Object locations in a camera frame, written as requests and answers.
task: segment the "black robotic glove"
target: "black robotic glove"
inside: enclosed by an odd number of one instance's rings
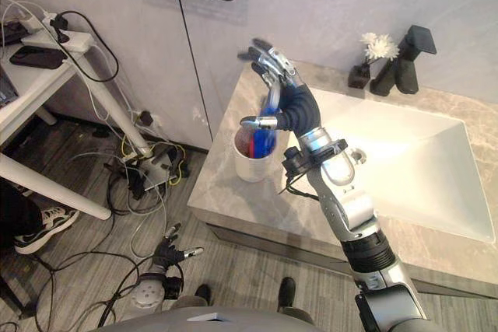
[[[159,265],[167,270],[170,266],[179,264],[181,261],[186,260],[189,257],[197,256],[204,251],[201,247],[190,250],[177,250],[175,245],[173,245],[173,241],[178,238],[176,232],[180,227],[181,224],[177,223],[164,234],[163,239],[156,247],[156,250],[154,250],[153,264]]]
[[[252,128],[293,131],[297,137],[321,126],[320,109],[313,94],[287,58],[271,44],[253,39],[255,47],[238,57],[253,61],[252,68],[273,91],[279,85],[280,111],[274,116],[244,117],[240,124]]]

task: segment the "white desk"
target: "white desk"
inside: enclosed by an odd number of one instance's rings
[[[80,78],[85,80],[95,98],[109,112],[110,116],[127,135],[133,145],[145,156],[150,156],[151,151],[146,141],[133,126],[128,115],[109,93],[105,83],[98,83],[87,79],[68,62],[63,63],[59,68],[54,70],[13,65],[9,62],[9,58],[20,47],[20,44],[8,46],[5,50],[5,57],[2,59],[3,70],[10,78],[14,87],[16,87],[19,98],[0,109],[0,144],[13,134],[19,126],[74,74],[78,73]],[[87,74],[92,77],[98,77],[98,74],[93,70],[84,54],[73,54],[73,57]],[[55,183],[1,153],[0,176],[99,219],[110,217],[109,209]]]

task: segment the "faucet handle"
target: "faucet handle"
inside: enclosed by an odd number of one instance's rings
[[[414,61],[420,52],[436,54],[433,35],[426,27],[411,25],[405,38],[399,45],[399,57]]]

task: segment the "small black vase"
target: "small black vase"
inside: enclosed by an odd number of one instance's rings
[[[353,87],[354,89],[364,89],[369,81],[370,65],[363,63],[352,67],[349,72],[348,87]]]

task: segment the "robotic arm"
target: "robotic arm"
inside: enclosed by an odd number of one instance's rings
[[[281,112],[274,117],[245,117],[240,124],[293,131],[296,135],[300,150],[287,149],[282,163],[287,171],[287,186],[306,174],[316,190],[321,210],[342,244],[359,288],[356,304],[365,331],[441,330],[427,319],[418,293],[389,246],[371,205],[343,206],[325,183],[324,174],[329,174],[330,167],[325,161],[341,154],[346,141],[333,141],[321,126],[318,105],[289,60],[271,44],[259,39],[253,42],[254,47],[239,54],[239,58],[253,61],[253,69],[263,80],[265,75],[278,79],[273,84],[281,85]]]

